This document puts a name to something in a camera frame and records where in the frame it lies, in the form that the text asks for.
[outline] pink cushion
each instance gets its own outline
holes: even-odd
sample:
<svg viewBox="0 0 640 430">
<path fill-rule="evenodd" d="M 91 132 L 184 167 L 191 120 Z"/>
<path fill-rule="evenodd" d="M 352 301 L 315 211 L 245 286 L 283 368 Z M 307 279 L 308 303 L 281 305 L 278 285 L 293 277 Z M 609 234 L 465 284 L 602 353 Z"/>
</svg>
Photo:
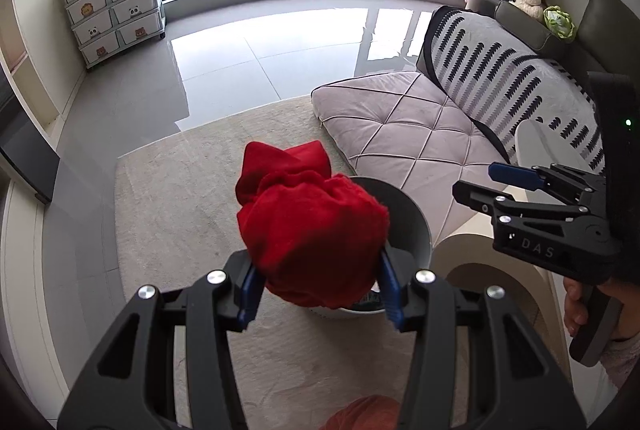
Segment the pink cushion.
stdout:
<svg viewBox="0 0 640 430">
<path fill-rule="evenodd" d="M 418 204 L 434 245 L 475 214 L 453 200 L 457 180 L 504 189 L 487 174 L 500 154 L 419 72 L 337 81 L 316 88 L 311 102 L 356 174 L 393 184 Z"/>
</svg>

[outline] black and white throw blanket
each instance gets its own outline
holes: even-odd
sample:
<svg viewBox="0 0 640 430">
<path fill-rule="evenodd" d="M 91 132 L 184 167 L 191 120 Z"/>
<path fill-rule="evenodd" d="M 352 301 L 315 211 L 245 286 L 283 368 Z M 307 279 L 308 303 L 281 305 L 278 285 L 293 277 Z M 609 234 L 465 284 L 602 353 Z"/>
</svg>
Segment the black and white throw blanket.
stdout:
<svg viewBox="0 0 640 430">
<path fill-rule="evenodd" d="M 534 119 L 558 130 L 594 173 L 604 169 L 589 97 L 558 63 L 540 59 L 494 19 L 440 8 L 431 19 L 424 54 L 431 77 L 469 117 L 498 136 L 512 163 L 517 163 L 516 128 Z"/>
</svg>

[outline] human hand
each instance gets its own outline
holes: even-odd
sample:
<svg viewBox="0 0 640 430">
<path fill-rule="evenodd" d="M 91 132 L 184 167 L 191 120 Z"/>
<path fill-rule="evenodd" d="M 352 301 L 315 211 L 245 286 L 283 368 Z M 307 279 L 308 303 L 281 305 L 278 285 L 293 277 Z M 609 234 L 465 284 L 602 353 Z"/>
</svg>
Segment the human hand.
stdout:
<svg viewBox="0 0 640 430">
<path fill-rule="evenodd" d="M 587 307 L 580 301 L 582 284 L 565 278 L 562 283 L 566 290 L 564 298 L 564 325 L 569 334 L 575 336 L 587 323 Z M 597 286 L 607 296 L 617 298 L 622 303 L 622 311 L 616 328 L 611 334 L 612 340 L 628 340 L 640 333 L 640 286 L 610 279 Z"/>
</svg>

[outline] metal screw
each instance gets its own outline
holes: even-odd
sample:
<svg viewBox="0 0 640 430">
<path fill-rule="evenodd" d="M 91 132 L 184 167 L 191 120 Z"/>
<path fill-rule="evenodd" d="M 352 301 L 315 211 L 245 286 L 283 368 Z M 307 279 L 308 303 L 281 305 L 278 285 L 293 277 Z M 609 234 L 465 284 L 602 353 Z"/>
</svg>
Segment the metal screw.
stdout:
<svg viewBox="0 0 640 430">
<path fill-rule="evenodd" d="M 216 269 L 207 275 L 207 282 L 210 284 L 222 284 L 226 280 L 226 273 Z"/>
<path fill-rule="evenodd" d="M 148 300 L 154 294 L 156 294 L 156 288 L 152 285 L 143 285 L 140 289 L 138 289 L 138 296 L 143 300 Z"/>
<path fill-rule="evenodd" d="M 429 271 L 428 269 L 420 269 L 415 274 L 415 279 L 421 284 L 431 284 L 435 282 L 436 275 L 433 271 Z"/>
<path fill-rule="evenodd" d="M 504 298 L 504 289 L 502 289 L 499 285 L 490 285 L 486 289 L 486 294 L 489 298 L 493 298 L 494 300 L 500 300 Z"/>
</svg>

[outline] carpet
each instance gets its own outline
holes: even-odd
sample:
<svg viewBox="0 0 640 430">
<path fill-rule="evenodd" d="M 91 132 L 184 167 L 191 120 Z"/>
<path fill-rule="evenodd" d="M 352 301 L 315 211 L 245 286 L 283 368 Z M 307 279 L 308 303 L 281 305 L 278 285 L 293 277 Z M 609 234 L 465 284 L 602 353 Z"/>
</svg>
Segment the carpet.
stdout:
<svg viewBox="0 0 640 430">
<path fill-rule="evenodd" d="M 307 96 L 213 121 L 122 156 L 115 209 L 126 297 L 147 283 L 163 291 L 189 286 L 243 248 L 234 186 L 246 143 L 287 148 L 315 139 L 334 172 L 349 174 Z M 178 422 L 189 424 L 184 331 L 176 332 Z M 396 333 L 383 315 L 325 319 L 265 290 L 257 319 L 245 333 L 229 334 L 229 342 L 249 428 L 317 430 L 358 397 L 401 400 L 414 337 Z M 466 360 L 459 361 L 458 373 L 466 374 Z M 455 412 L 454 420 L 463 422 L 462 405 Z"/>
</svg>

